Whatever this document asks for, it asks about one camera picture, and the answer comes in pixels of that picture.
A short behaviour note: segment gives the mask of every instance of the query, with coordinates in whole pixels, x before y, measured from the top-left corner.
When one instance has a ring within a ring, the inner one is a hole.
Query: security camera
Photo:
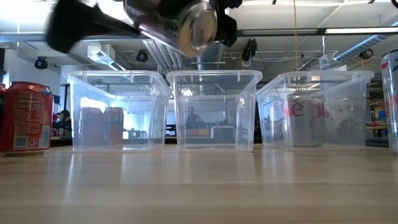
[[[136,59],[137,59],[138,62],[146,62],[146,61],[148,61],[147,52],[144,49],[141,49],[140,51],[138,51]]]
[[[49,66],[48,61],[45,60],[45,57],[37,57],[35,62],[35,68],[39,70],[44,70]]]

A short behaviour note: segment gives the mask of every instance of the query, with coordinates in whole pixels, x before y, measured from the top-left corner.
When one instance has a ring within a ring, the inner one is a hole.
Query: table surface
[[[0,157],[1,223],[398,223],[385,148]]]

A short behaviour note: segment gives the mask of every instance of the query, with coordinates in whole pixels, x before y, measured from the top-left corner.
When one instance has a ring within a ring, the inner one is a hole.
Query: plastic storage container
[[[106,78],[98,87],[83,80]],[[162,146],[172,93],[163,77],[149,71],[69,73],[73,150],[122,151]],[[113,89],[113,94],[101,88]]]
[[[169,73],[180,150],[251,151],[256,83],[261,78],[261,72],[252,70]]]
[[[262,143],[364,146],[367,71],[290,72],[257,92]]]

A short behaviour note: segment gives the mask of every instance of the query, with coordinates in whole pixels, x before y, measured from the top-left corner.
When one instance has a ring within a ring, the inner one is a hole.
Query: wall
[[[53,70],[38,70],[34,67],[31,58],[20,58],[15,50],[6,50],[4,57],[4,69],[9,82],[26,81],[40,83],[50,87],[54,95],[60,94],[60,73]],[[54,112],[58,112],[59,105],[54,105]]]

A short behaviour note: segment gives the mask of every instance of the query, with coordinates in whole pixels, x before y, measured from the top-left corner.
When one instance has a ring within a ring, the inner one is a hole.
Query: ceiling
[[[106,2],[111,0],[99,0],[104,8]],[[46,17],[51,5],[55,1],[43,0],[2,0],[0,7],[0,32],[37,32],[43,31]],[[237,20],[238,29],[272,29],[294,28],[293,0],[278,0],[276,5],[271,5],[271,0],[244,1],[244,5],[238,9],[232,9],[230,16]],[[346,2],[352,5],[327,6]],[[297,27],[366,27],[389,26],[398,21],[398,10],[389,1],[376,0],[373,4],[360,0],[296,0],[297,3]],[[120,10],[120,2],[112,2],[112,9]],[[329,52],[342,52],[357,44],[367,36],[327,36],[325,37],[325,50]],[[243,69],[240,57],[247,38],[239,38],[236,43],[225,47],[220,69]],[[263,72],[264,81],[267,82],[278,74],[294,71],[296,68],[294,37],[260,37],[256,38],[258,52],[250,67]],[[140,49],[146,49],[141,40],[112,40],[103,41],[110,44],[116,50],[116,61],[129,70],[156,70],[157,64],[150,55],[146,63],[138,63],[136,55]],[[312,57],[319,57],[323,50],[322,37],[297,37],[298,65],[305,63]],[[107,66],[95,64],[87,57],[88,42],[80,42],[69,55],[56,53],[43,42],[28,42],[19,44],[19,50],[31,57],[46,53],[48,60],[57,65],[78,65],[82,69],[109,69]],[[395,49],[398,44],[398,35],[373,47],[374,57],[366,60],[362,66],[359,58],[347,61],[348,70],[372,70],[380,73],[379,64],[381,55]],[[194,59],[182,57],[185,69],[196,69],[192,64]],[[311,64],[311,69],[319,68],[318,62]]]

